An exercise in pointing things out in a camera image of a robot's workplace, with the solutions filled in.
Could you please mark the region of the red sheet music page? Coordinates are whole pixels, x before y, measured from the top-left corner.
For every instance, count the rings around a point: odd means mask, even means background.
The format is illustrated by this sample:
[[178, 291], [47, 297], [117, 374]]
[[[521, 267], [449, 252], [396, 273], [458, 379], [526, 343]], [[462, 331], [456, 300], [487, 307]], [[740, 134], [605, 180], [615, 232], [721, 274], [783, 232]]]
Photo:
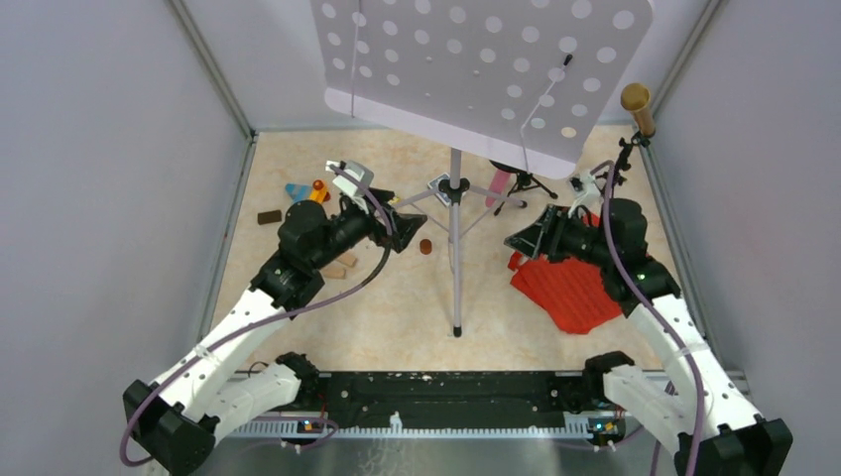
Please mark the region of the red sheet music page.
[[513, 272], [510, 284], [568, 334], [586, 335], [621, 315], [602, 286], [598, 268], [577, 259], [554, 264], [527, 260]]

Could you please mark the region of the lilac music stand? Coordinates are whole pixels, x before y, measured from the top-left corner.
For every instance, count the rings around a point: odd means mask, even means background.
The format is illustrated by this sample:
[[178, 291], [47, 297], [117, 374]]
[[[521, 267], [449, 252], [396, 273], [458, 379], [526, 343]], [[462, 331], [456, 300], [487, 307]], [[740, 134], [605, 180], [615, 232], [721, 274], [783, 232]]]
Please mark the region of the lilac music stand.
[[335, 112], [549, 179], [583, 145], [647, 34], [649, 1], [314, 1]]

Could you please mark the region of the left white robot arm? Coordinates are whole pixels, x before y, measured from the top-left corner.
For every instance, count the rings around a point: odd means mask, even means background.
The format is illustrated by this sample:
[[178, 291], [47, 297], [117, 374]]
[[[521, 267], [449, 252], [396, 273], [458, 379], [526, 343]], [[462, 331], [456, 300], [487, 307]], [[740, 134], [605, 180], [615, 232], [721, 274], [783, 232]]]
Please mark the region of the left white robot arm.
[[[284, 325], [361, 291], [391, 254], [410, 245], [427, 217], [397, 211], [390, 197], [386, 190], [375, 190], [372, 198], [341, 196], [333, 215], [313, 200], [293, 204], [278, 230], [277, 251], [227, 316], [168, 371], [126, 388], [121, 442], [134, 440], [172, 475], [190, 475], [223, 438], [262, 413], [286, 404], [311, 407], [318, 384], [308, 376], [313, 367], [300, 356], [290, 364], [271, 364], [248, 381], [229, 380]], [[345, 294], [315, 301], [324, 285], [322, 269], [364, 239], [383, 250], [375, 269]]]

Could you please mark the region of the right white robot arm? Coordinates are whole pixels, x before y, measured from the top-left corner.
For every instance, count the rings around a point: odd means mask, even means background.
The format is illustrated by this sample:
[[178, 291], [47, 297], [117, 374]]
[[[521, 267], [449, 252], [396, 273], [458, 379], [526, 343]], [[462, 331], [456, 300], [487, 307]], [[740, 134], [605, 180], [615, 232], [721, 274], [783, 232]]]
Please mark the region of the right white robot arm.
[[549, 205], [504, 243], [526, 258], [595, 266], [605, 293], [645, 336], [673, 387], [668, 393], [614, 351], [585, 363], [581, 394], [589, 406], [629, 411], [679, 475], [781, 474], [791, 431], [782, 419], [765, 418], [723, 369], [676, 280], [649, 254], [647, 228], [638, 203], [611, 198], [597, 223]]

